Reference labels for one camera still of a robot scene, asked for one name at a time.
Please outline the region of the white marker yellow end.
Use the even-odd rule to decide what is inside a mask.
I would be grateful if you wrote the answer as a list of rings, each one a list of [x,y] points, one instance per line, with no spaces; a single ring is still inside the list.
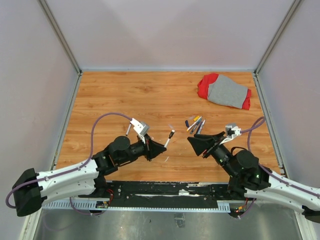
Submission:
[[[187,132],[188,131],[190,131],[192,128],[193,128],[193,126],[195,125],[195,123],[196,123],[197,121],[194,121],[188,128],[187,128]]]

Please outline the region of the white whiteboard marker pen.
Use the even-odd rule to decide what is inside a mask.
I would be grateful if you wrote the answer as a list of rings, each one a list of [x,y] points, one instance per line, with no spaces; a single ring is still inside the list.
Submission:
[[[165,147],[165,148],[168,147],[168,145],[169,145],[169,143],[170,143],[170,140],[171,140],[171,138],[169,138],[169,136],[168,136],[167,141],[166,141],[165,144],[164,144],[164,147]]]

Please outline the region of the white marker black cap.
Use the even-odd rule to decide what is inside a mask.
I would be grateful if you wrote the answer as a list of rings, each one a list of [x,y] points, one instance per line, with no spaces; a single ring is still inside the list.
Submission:
[[[130,130],[131,130],[131,127],[132,127],[132,124],[130,123],[130,124],[128,125],[127,130],[126,130],[125,136],[128,136],[128,135],[129,135]]]

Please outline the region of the small black pen cap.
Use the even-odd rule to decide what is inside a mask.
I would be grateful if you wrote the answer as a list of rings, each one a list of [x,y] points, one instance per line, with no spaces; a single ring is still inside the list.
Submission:
[[[175,134],[175,130],[173,129],[173,130],[170,132],[170,134],[169,134],[169,138],[171,139],[174,134]]]

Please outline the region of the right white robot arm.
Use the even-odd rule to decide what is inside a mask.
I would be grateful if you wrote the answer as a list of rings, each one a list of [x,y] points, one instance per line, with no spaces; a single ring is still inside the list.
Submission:
[[[224,146],[224,132],[215,135],[195,134],[187,138],[195,154],[213,157],[229,176],[227,196],[232,200],[241,197],[265,200],[290,208],[307,220],[320,222],[320,190],[288,179],[261,165],[251,151]]]

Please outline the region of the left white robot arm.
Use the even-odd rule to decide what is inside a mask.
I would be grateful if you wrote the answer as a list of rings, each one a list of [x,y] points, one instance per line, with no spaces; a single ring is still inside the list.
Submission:
[[[25,170],[13,185],[13,199],[18,217],[37,212],[42,206],[69,197],[101,198],[107,193],[105,176],[119,167],[145,157],[151,161],[167,150],[166,146],[152,140],[131,143],[126,136],[118,136],[104,150],[94,154],[88,162],[68,167],[35,172]]]

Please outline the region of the white blue marker pen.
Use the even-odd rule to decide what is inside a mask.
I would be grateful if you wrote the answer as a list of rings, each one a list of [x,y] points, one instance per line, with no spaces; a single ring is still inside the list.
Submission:
[[[196,132],[197,134],[200,134],[200,133],[201,133],[201,131],[202,131],[205,123],[206,123],[206,119],[204,119],[204,120],[201,122],[201,125],[199,126],[199,128],[198,128],[198,130],[197,130],[197,132]]]

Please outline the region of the purple marker pen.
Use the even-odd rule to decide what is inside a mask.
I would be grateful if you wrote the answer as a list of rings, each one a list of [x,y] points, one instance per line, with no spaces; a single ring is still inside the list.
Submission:
[[[198,129],[197,129],[197,131],[196,131],[196,134],[200,134],[200,133],[201,133],[205,122],[206,122],[206,120],[204,119],[204,120],[199,124]]]

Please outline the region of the red and grey cloth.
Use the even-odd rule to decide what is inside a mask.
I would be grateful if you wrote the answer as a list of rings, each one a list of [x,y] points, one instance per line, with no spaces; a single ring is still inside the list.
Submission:
[[[252,90],[220,73],[204,75],[197,84],[197,94],[221,106],[241,110],[249,110],[251,107]]]

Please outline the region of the black mounting base rail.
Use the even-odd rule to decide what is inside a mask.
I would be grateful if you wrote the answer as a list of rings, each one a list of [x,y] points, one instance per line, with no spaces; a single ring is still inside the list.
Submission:
[[[139,209],[211,209],[218,201],[246,200],[229,193],[226,183],[161,181],[109,181],[79,197],[106,199],[111,194],[111,207]]]

